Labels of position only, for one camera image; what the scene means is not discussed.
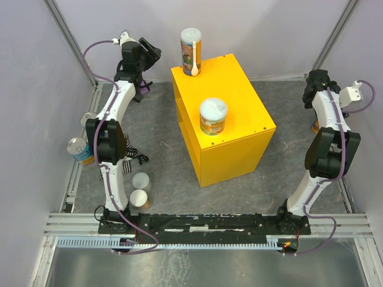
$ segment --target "white wall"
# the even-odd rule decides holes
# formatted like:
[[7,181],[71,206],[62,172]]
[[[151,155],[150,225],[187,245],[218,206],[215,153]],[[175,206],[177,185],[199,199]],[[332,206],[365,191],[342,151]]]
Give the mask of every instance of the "white wall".
[[[82,50],[129,29],[162,49],[146,78],[171,80],[181,64],[180,34],[202,31],[202,58],[234,53],[249,78],[310,71],[348,0],[56,0]],[[89,53],[101,75],[113,77],[121,58],[104,44]]]
[[[363,79],[377,92],[374,104],[364,112],[350,116],[347,123],[360,133],[361,144],[347,174],[359,212],[366,212],[383,255],[383,2],[360,1],[324,69],[341,87]],[[368,88],[362,89],[365,97]]]
[[0,285],[27,286],[92,87],[41,0],[3,2],[0,27]]

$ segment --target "black metal base plate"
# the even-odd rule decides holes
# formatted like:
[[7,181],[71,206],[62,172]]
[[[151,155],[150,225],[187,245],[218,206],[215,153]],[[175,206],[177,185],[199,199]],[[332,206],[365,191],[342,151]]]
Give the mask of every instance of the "black metal base plate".
[[[261,214],[242,215],[172,215],[139,214],[130,220],[139,228],[155,236],[161,244],[247,244],[266,243],[266,235],[292,235],[296,229],[280,230],[276,216]],[[135,234],[127,224],[107,222],[99,226],[101,234]],[[310,235],[307,226],[299,229],[300,235]],[[153,243],[143,235],[141,243]]]

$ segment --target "cylindrical container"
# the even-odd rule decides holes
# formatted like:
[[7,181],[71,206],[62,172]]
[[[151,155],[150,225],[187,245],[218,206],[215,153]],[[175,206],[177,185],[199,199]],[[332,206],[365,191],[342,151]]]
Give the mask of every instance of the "cylindrical container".
[[199,107],[201,130],[210,136],[219,135],[225,128],[227,105],[220,99],[211,97]]
[[202,34],[196,28],[187,28],[181,32],[182,69],[186,75],[192,75],[193,41],[196,41],[196,63],[201,72],[201,39]]
[[82,127],[85,127],[85,124],[86,124],[86,121],[89,119],[89,118],[96,118],[97,117],[97,114],[95,112],[87,112],[86,114],[84,114],[81,119],[80,119],[80,124],[82,125]]
[[66,150],[83,166],[87,166],[95,161],[88,143],[83,138],[71,139],[66,146]]
[[132,184],[137,190],[150,191],[151,188],[149,176],[144,172],[137,173],[132,179]]
[[144,190],[135,190],[130,195],[130,203],[138,209],[144,210],[150,205],[148,194]]

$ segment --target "gray floor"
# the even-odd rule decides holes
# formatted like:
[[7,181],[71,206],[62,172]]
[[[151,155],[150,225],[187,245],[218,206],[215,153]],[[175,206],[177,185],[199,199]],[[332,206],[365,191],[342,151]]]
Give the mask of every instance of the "gray floor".
[[[322,243],[301,239],[302,250]],[[57,248],[48,283],[54,287],[367,287],[353,239],[320,252],[283,257],[277,251],[157,250],[118,256],[108,249]]]
[[[142,166],[132,161],[133,172],[124,176],[126,194],[133,191],[132,176],[146,172],[153,184],[148,213],[275,213],[303,177],[305,154],[315,137],[310,130],[315,114],[303,107],[303,81],[253,86],[276,124],[275,134],[255,172],[205,188],[198,184],[178,127],[172,84],[153,84],[141,103],[132,101],[121,126],[150,161]],[[110,92],[105,85],[99,109]],[[104,203],[98,169],[94,164],[84,167],[74,212],[93,212]],[[327,187],[312,207],[312,213],[344,212],[337,184]]]

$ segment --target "yellow shelf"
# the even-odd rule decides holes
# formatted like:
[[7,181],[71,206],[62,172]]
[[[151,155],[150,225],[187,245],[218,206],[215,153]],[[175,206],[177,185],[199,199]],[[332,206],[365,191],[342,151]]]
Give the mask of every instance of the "yellow shelf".
[[[201,73],[195,77],[185,75],[181,67],[172,68],[172,74],[202,149],[210,148],[212,142],[219,145],[275,129],[269,113],[233,54],[202,61]],[[217,97],[227,105],[225,129],[214,136],[213,141],[199,127],[199,106],[210,97]]]
[[[172,68],[178,123],[201,187],[252,172],[274,131],[272,121],[233,54],[202,61],[201,73]],[[208,136],[199,106],[217,97],[228,107],[225,128]]]

